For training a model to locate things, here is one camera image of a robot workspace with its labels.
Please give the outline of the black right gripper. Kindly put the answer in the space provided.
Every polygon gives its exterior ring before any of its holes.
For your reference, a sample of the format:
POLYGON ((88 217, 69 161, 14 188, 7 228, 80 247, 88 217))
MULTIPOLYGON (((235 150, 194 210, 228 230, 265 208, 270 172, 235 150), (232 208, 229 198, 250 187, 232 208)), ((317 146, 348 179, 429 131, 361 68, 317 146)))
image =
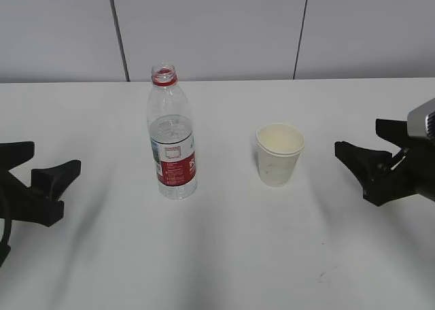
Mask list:
MULTIPOLYGON (((378 137, 400 149, 409 149, 407 122, 375 120, 378 137)), ((334 143, 335 156, 354 174, 363 187, 363 198, 380 207, 388 202, 419 194, 434 200, 434 153, 407 150, 370 150, 346 141, 334 143)))

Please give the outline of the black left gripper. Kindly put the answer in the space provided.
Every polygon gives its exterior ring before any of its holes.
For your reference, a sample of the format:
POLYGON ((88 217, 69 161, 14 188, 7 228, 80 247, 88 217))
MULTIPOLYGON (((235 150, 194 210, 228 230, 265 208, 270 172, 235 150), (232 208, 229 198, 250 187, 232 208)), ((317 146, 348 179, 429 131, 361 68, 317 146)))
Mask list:
POLYGON ((1 144, 1 190, 12 220, 51 226, 64 217, 65 204, 60 198, 79 177, 82 162, 70 160, 55 167, 32 169, 31 187, 26 187, 10 170, 34 154, 32 141, 1 144))

